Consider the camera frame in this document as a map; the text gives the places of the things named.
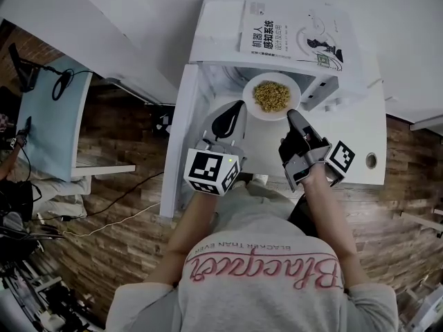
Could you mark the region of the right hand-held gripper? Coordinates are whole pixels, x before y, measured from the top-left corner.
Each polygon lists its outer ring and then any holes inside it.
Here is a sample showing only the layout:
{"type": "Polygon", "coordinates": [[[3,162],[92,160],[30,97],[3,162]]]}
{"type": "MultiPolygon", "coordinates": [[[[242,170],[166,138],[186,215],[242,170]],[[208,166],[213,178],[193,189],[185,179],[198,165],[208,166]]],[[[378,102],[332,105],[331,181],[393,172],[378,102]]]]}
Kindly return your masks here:
{"type": "Polygon", "coordinates": [[[281,140],[278,148],[284,174],[292,192],[296,191],[301,180],[308,177],[316,163],[323,163],[333,187],[340,183],[350,168],[355,153],[339,141],[331,150],[332,144],[319,136],[304,116],[296,111],[287,112],[289,133],[281,140]]]}

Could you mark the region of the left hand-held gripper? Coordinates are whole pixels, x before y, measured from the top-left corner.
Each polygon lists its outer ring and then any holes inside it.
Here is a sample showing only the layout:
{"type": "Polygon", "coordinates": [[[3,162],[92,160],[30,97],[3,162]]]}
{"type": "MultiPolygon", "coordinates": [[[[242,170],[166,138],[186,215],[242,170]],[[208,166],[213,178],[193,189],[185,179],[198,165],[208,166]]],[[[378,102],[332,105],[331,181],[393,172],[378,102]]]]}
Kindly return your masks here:
{"type": "Polygon", "coordinates": [[[200,139],[188,150],[183,175],[194,191],[224,196],[231,188],[246,160],[246,121],[241,100],[224,104],[205,119],[200,139]]]}

